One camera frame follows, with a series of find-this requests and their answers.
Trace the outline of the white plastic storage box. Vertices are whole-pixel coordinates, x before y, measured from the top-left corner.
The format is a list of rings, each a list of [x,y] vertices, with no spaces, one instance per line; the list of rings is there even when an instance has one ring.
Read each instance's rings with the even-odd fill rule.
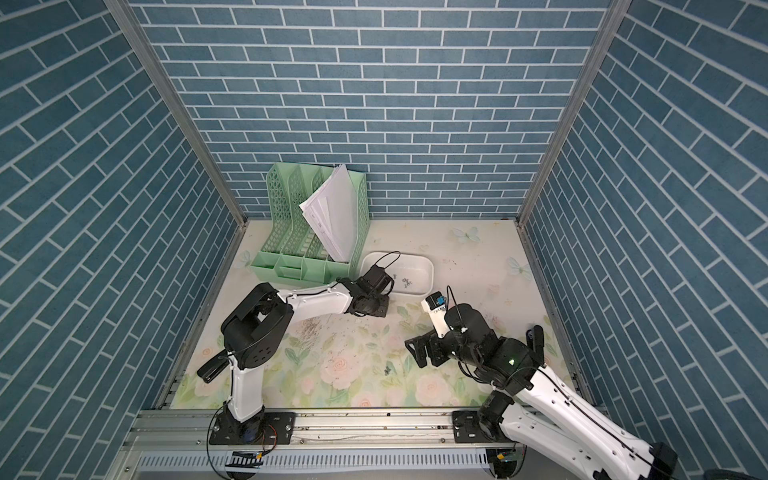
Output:
[[[435,267],[424,256],[400,252],[373,251],[360,262],[360,275],[373,265],[386,270],[393,279],[394,287],[390,294],[395,298],[420,301],[434,292]]]

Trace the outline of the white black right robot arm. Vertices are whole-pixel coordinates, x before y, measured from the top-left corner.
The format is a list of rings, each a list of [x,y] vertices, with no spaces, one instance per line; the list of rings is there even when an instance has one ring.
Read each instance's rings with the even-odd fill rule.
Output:
[[[467,303],[448,306],[439,293],[421,306],[433,327],[406,349],[421,368],[455,360],[465,376],[491,387],[477,413],[486,438],[531,447],[580,479],[672,478],[678,456],[670,446],[618,426],[547,365],[541,326],[520,341],[497,335]]]

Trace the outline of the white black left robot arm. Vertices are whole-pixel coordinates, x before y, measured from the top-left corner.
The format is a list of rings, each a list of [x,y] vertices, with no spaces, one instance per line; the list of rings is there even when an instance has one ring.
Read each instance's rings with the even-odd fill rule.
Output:
[[[224,412],[238,424],[248,423],[264,409],[264,365],[277,353],[293,321],[341,314],[383,318],[393,287],[394,280],[387,274],[373,279],[340,278],[301,290],[278,290],[268,282],[260,283],[224,320],[224,347],[197,375],[210,383],[229,368],[230,397]]]

